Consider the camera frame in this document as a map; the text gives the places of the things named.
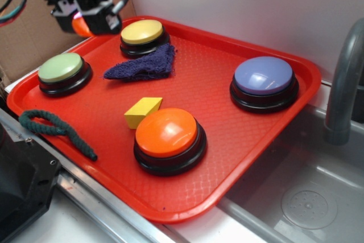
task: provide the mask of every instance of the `yellow block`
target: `yellow block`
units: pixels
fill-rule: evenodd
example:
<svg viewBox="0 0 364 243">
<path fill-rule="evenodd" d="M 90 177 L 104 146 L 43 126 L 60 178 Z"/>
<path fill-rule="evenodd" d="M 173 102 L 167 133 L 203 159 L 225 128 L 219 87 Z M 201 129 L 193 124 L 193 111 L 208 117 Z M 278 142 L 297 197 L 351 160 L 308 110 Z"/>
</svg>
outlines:
<svg viewBox="0 0 364 243">
<path fill-rule="evenodd" d="M 162 99 L 152 97 L 141 98 L 124 114 L 128 127 L 130 129 L 137 129 L 145 117 L 159 109 Z"/>
</svg>

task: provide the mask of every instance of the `button top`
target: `button top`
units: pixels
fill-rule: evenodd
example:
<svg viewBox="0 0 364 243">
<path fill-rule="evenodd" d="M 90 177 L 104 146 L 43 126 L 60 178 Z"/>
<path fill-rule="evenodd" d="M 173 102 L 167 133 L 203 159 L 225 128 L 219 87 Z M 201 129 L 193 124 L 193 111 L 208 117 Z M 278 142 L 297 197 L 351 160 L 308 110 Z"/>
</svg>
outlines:
<svg viewBox="0 0 364 243">
<path fill-rule="evenodd" d="M 280 58 L 263 56 L 243 62 L 234 77 L 238 88 L 246 93 L 271 95 L 289 86 L 293 70 Z"/>
<path fill-rule="evenodd" d="M 82 59 L 77 53 L 63 53 L 48 59 L 38 71 L 45 83 L 55 83 L 71 77 L 82 67 Z"/>
<path fill-rule="evenodd" d="M 121 38 L 128 44 L 143 44 L 158 38 L 163 32 L 162 23 L 157 20 L 140 20 L 126 26 Z"/>
<path fill-rule="evenodd" d="M 139 148 L 155 158 L 168 158 L 189 148 L 197 137 L 193 115 L 183 109 L 166 108 L 147 116 L 136 129 Z"/>
</svg>

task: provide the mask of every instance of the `purple towel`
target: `purple towel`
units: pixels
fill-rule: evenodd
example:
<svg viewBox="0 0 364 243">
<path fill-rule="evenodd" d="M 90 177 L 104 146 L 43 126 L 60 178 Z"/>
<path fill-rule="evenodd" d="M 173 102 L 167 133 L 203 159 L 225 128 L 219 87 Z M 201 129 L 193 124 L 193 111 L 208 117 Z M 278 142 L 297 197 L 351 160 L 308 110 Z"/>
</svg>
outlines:
<svg viewBox="0 0 364 243">
<path fill-rule="evenodd" d="M 117 64 L 104 73 L 104 78 L 124 82 L 167 78 L 172 71 L 174 56 L 174 46 L 167 43 L 148 55 Z"/>
</svg>

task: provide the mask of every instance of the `cardboard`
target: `cardboard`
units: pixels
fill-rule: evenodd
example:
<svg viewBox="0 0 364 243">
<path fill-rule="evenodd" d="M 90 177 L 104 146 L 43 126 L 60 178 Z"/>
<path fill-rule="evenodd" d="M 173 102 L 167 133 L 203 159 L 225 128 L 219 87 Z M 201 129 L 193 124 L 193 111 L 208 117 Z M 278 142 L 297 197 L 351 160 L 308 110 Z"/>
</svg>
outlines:
<svg viewBox="0 0 364 243">
<path fill-rule="evenodd" d="M 7 0 L 0 0 L 2 6 Z M 13 0 L 5 14 L 20 4 Z M 84 40 L 62 32 L 45 0 L 28 0 L 12 23 L 0 27 L 0 89 Z M 135 15 L 132 0 L 121 11 L 123 19 Z"/>
</svg>

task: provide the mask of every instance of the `rope loop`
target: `rope loop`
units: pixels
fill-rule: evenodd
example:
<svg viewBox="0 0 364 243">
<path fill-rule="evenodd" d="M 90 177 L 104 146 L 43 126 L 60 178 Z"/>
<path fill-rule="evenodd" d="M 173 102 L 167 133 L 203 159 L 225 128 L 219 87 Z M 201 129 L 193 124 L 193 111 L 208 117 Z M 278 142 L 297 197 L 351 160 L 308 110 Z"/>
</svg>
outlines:
<svg viewBox="0 0 364 243">
<path fill-rule="evenodd" d="M 34 118 L 42 118 L 53 125 L 44 125 L 32 121 Z M 71 142 L 88 158 L 95 161 L 97 155 L 93 149 L 77 134 L 77 132 L 66 122 L 62 121 L 58 116 L 45 110 L 26 110 L 19 117 L 20 124 L 34 133 L 45 135 L 62 135 L 68 136 Z"/>
</svg>

